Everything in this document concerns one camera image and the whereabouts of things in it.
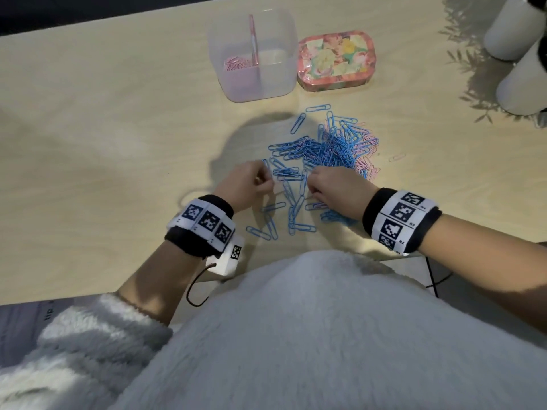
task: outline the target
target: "hand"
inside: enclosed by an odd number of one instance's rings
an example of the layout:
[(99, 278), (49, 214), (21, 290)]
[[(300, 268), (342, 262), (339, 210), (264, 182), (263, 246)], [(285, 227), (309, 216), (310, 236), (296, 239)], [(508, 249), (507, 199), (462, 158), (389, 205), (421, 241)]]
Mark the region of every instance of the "hand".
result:
[(270, 170), (257, 159), (236, 165), (213, 194), (224, 199), (237, 213), (252, 206), (258, 197), (272, 192), (273, 182)]
[(379, 190), (351, 168), (316, 167), (307, 185), (314, 198), (332, 210), (354, 220), (362, 220), (366, 206)]

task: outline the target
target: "wooden table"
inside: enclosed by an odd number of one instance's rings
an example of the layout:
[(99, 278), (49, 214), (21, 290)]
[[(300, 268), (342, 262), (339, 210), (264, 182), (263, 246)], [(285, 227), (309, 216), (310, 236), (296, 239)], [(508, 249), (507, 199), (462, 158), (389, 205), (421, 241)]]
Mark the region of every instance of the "wooden table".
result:
[[(546, 133), (493, 104), (510, 65), (474, 56), (503, 0), (292, 1), (299, 38), (366, 31), (376, 74), (358, 88), (296, 86), (284, 97), (236, 104), (215, 78), (206, 31), (215, 15), (245, 3), (209, 1), (0, 38), (0, 303), (115, 290), (161, 242), (180, 204), (234, 164), (269, 156), (269, 144), (290, 138), (295, 115), (323, 103), (379, 137), (378, 185), (547, 240)], [(484, 107), (491, 109), (481, 118)], [(315, 131), (318, 120), (310, 114), (299, 133)], [(236, 221), (243, 230), (255, 218), (249, 210)], [(242, 267), (326, 248), (388, 256), (339, 225), (291, 237), (286, 212), (275, 220), (278, 241), (243, 232)]]

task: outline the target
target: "white fuzzy sweater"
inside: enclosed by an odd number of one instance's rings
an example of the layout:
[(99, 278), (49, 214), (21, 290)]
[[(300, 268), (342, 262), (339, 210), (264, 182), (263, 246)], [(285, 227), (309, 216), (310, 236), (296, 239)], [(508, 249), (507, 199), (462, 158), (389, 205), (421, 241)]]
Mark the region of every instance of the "white fuzzy sweater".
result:
[(112, 295), (0, 373), (0, 409), (544, 409), (547, 352), (338, 251), (276, 262), (171, 331)]

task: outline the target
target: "white cylinder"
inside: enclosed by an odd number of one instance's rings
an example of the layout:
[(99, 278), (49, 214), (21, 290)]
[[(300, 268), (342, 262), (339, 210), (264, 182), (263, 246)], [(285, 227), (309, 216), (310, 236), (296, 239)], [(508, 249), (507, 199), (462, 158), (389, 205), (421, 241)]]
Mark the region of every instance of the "white cylinder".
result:
[(545, 32), (545, 0), (507, 0), (484, 36), (496, 59), (516, 61)]
[(547, 36), (538, 40), (500, 82), (496, 98), (514, 115), (533, 115), (547, 108)]

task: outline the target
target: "pile of paper clips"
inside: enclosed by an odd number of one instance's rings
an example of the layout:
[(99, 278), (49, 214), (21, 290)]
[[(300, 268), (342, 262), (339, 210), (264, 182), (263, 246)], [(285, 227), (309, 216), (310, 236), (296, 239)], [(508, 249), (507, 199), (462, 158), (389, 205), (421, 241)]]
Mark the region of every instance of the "pile of paper clips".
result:
[[(304, 205), (309, 171), (319, 165), (347, 167), (353, 168), (369, 180), (372, 180), (379, 171), (369, 161), (369, 157), (376, 152), (378, 147), (378, 138), (374, 137), (369, 130), (363, 128), (356, 118), (334, 115), (330, 109), (329, 104), (306, 108), (306, 112), (326, 111), (325, 123), (320, 123), (317, 127), (317, 140), (306, 135), (292, 142), (270, 145), (268, 150), (272, 151), (272, 156), (263, 160), (268, 168), (273, 167), (271, 172), (274, 177), (277, 177), (279, 181), (283, 181), (284, 195), (289, 203), (288, 229), (290, 235), (295, 235), (296, 231), (317, 231), (317, 228), (313, 225), (296, 222), (296, 217), (302, 207), (308, 211), (327, 209), (319, 216), (323, 222), (338, 221), (346, 226), (356, 223), (355, 220), (328, 209), (323, 203), (316, 202)], [(291, 129), (292, 135), (298, 131), (305, 118), (306, 114), (304, 112), (298, 116)], [(279, 158), (283, 158), (284, 161), (302, 158), (304, 168), (300, 170), (298, 167), (287, 167)], [(298, 188), (297, 195), (293, 192), (292, 183), (295, 184), (295, 189)], [(269, 233), (251, 226), (246, 228), (247, 232), (268, 241), (277, 240), (277, 229), (270, 212), (286, 205), (286, 202), (279, 202), (261, 209)]]

